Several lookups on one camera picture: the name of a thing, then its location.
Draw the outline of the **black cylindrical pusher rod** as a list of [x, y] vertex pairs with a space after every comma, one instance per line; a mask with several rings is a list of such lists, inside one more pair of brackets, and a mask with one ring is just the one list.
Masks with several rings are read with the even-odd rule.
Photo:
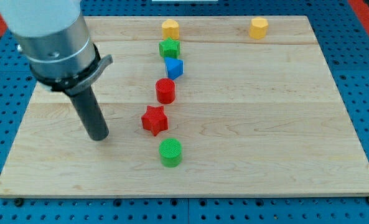
[[102, 141], [109, 135], [109, 129], [91, 87], [69, 96], [89, 137]]

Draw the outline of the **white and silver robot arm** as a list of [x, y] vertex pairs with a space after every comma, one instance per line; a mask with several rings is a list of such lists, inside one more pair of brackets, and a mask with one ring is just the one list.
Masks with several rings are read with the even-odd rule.
[[69, 97], [92, 140], [105, 139], [109, 129], [91, 86], [113, 58], [101, 57], [80, 2], [0, 0], [0, 14], [35, 79]]

